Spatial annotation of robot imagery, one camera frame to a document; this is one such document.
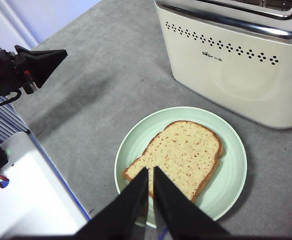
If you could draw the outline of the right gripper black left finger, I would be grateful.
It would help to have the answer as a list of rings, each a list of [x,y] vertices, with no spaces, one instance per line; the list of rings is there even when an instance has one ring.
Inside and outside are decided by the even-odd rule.
[[[144,167],[121,194],[92,218],[77,237],[130,237],[137,218],[148,213],[148,170]]]

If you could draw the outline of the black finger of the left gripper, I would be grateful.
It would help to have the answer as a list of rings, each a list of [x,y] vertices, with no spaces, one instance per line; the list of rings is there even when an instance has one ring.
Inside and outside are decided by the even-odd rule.
[[[19,46],[19,45],[15,45],[14,48],[18,54],[27,53],[27,54],[31,54],[32,56],[41,56],[44,54],[67,56],[67,51],[65,49],[28,50],[28,49],[26,49],[22,46]]]
[[[50,75],[66,58],[66,55],[26,55],[26,67],[23,73],[41,88]]]

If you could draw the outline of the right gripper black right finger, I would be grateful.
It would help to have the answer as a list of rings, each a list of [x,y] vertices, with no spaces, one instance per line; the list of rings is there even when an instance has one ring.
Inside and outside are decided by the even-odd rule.
[[[154,203],[171,235],[228,235],[188,200],[159,167],[154,168]]]

